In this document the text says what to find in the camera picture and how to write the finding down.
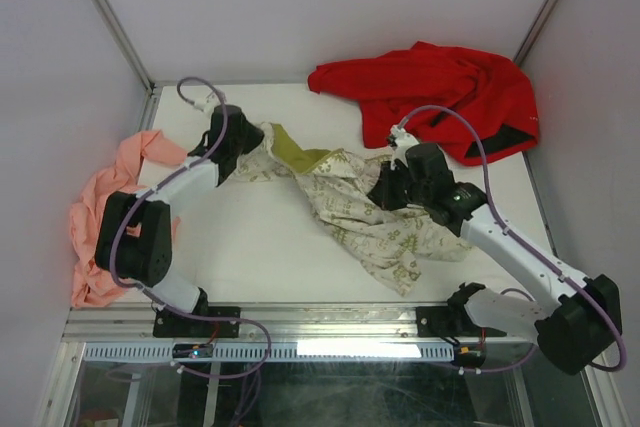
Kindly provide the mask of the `cream green patterned jacket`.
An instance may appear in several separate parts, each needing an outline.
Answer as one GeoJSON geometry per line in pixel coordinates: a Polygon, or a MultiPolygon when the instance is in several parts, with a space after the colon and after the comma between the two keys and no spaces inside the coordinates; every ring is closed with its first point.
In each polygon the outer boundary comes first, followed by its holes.
{"type": "Polygon", "coordinates": [[[304,149],[276,123],[258,125],[263,140],[238,160],[240,182],[290,178],[310,204],[313,219],[377,282],[401,296],[422,275],[421,260],[459,263],[472,246],[413,207],[385,211],[368,194],[388,154],[362,157],[339,148],[304,149]]]}

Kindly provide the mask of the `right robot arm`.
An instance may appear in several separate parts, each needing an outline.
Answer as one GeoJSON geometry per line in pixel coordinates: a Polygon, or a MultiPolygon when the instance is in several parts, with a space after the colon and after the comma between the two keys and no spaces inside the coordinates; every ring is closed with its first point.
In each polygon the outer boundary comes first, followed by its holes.
{"type": "Polygon", "coordinates": [[[483,284],[463,284],[448,300],[452,330],[469,334],[487,327],[525,338],[569,375],[587,366],[607,372],[626,366],[620,292],[612,279],[591,278],[531,243],[500,215],[489,188],[455,180],[436,145],[408,138],[390,146],[392,157],[370,194],[374,203],[387,211],[425,211],[488,255],[529,295],[513,298],[483,284]]]}

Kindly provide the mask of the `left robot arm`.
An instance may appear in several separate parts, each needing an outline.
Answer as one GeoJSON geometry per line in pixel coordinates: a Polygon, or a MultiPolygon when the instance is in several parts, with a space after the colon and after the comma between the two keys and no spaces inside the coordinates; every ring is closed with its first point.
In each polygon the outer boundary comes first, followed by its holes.
{"type": "Polygon", "coordinates": [[[236,170],[239,158],[264,139],[236,105],[213,109],[210,127],[181,166],[152,188],[111,194],[99,230],[94,260],[114,282],[136,288],[175,313],[188,335],[209,324],[204,289],[186,280],[173,265],[174,222],[198,200],[214,192],[236,170]]]}

